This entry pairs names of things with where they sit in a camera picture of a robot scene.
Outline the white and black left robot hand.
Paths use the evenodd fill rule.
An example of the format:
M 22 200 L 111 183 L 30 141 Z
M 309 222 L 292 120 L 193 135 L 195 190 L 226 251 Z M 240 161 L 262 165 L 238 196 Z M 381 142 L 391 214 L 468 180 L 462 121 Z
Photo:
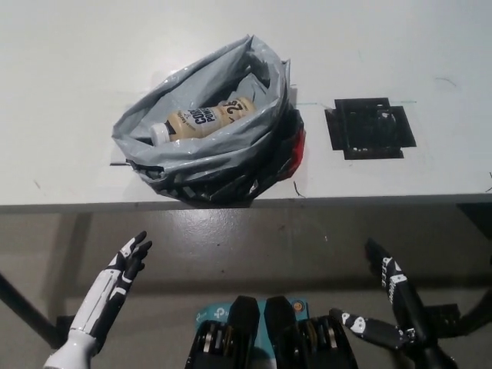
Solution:
M 80 331 L 103 345 L 152 246 L 142 231 L 128 241 L 96 277 L 74 320 L 72 331 Z

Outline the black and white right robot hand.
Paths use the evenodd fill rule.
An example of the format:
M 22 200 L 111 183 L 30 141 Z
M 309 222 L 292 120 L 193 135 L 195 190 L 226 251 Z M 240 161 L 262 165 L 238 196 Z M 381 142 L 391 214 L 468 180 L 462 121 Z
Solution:
M 424 304 L 396 259 L 372 239 L 367 240 L 364 249 L 371 273 L 381 279 L 397 323 L 389 324 L 338 308 L 330 309 L 329 315 L 356 337 L 380 347 L 399 351 L 435 346 L 437 335 Z

